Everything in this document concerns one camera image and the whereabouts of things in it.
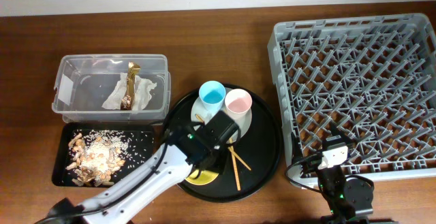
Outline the wooden chopstick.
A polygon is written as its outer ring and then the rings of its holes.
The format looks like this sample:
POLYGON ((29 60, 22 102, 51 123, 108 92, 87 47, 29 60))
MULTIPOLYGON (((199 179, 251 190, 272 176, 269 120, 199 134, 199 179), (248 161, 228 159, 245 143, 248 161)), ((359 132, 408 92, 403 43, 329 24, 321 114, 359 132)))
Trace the wooden chopstick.
POLYGON ((238 168, 237 168, 237 163, 236 163, 236 160, 238 159, 238 155, 234 152, 233 143, 234 143, 233 138, 230 138, 229 142, 228 142, 228 144, 230 144, 230 147, 228 148, 228 150, 230 151, 231 156, 232 156, 232 164, 233 164, 233 168, 234 168, 236 188, 238 191, 240 191, 241 190, 240 179, 239 179, 238 168))
POLYGON ((228 148, 231 152, 232 156, 235 156, 249 171, 251 171, 251 167, 234 151, 233 146, 228 148))

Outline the yellow bowl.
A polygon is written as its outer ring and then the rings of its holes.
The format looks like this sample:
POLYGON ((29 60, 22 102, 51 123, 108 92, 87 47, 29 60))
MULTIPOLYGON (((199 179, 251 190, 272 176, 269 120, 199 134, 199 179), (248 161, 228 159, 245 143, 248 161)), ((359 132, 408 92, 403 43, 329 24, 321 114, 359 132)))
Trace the yellow bowl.
POLYGON ((208 170, 194 170, 185 180, 192 185, 202 186, 214 181, 218 175, 218 173, 208 170))

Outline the grey plate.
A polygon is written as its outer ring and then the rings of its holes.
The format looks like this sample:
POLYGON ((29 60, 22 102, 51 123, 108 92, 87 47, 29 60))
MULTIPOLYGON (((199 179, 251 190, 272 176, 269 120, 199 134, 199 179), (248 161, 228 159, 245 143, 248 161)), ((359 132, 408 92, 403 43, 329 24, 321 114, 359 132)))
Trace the grey plate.
MULTIPOLYGON (((201 99, 198 96, 196 97, 196 100, 192 105, 190 115, 192 121, 199 121, 199 119, 196 117, 196 115, 199 115, 205 124, 207 124, 209 120, 212 119, 213 117, 213 115, 203 106, 203 103, 201 102, 201 99)), ((249 109, 244 116, 235 120, 235 123, 240 128, 241 138, 248 132, 251 126, 251 121, 252 121, 251 109, 249 109)))

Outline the pink cup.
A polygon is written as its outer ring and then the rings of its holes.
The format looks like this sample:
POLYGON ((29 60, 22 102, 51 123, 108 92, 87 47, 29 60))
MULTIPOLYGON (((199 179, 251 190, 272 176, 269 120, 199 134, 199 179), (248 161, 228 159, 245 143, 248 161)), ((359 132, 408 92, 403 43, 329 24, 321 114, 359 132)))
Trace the pink cup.
POLYGON ((227 114, 234 120, 246 115, 252 103, 251 95, 244 89, 232 89, 224 99, 227 114))

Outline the blue cup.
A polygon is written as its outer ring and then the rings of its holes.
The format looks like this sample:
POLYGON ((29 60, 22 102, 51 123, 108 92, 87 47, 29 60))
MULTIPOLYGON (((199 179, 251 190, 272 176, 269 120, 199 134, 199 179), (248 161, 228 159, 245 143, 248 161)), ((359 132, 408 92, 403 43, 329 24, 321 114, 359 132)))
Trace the blue cup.
POLYGON ((205 82, 199 89, 199 98, 209 112, 221 109, 226 96, 226 89, 222 83, 211 80, 205 82))

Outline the white napkin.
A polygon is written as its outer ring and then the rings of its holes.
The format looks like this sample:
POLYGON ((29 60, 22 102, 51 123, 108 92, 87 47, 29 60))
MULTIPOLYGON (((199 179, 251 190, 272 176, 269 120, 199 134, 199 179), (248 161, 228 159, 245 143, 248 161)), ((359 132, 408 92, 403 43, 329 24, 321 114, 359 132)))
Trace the white napkin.
MULTIPOLYGON (((134 102, 132 110, 144 110, 152 99, 151 91, 157 87, 157 83, 146 78, 135 76, 134 82, 134 102)), ((113 92, 102 104, 102 108, 107 110, 120 110, 121 101, 127 90, 127 73, 120 74, 113 92)))

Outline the food scraps and rice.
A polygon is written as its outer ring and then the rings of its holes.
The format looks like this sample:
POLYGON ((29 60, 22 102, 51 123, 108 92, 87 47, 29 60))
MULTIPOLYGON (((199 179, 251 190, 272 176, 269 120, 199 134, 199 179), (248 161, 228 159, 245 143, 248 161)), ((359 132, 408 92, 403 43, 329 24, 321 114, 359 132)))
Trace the food scraps and rice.
POLYGON ((110 187, 153 153, 149 131, 77 129, 67 143, 64 181, 77 187, 110 187))

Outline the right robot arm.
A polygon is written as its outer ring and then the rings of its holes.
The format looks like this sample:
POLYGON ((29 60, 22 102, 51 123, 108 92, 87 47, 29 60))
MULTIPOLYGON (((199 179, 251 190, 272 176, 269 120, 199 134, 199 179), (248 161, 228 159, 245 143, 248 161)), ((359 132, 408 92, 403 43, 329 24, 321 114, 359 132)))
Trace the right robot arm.
POLYGON ((318 187, 327 201, 331 215, 322 223, 369 223, 373 213, 374 183, 359 175, 346 176, 341 165, 348 160, 352 140, 330 124, 331 136, 322 141, 320 164, 315 166, 318 187))

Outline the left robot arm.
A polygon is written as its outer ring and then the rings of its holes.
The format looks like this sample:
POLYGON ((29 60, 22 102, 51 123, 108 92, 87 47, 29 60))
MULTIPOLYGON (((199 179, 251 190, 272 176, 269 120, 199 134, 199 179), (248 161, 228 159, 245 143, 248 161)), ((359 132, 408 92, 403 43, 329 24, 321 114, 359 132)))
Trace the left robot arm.
POLYGON ((143 165, 103 193, 73 206, 62 199, 40 223, 128 223, 164 191, 196 169, 208 168, 228 147, 232 132, 203 126, 171 131, 143 165))

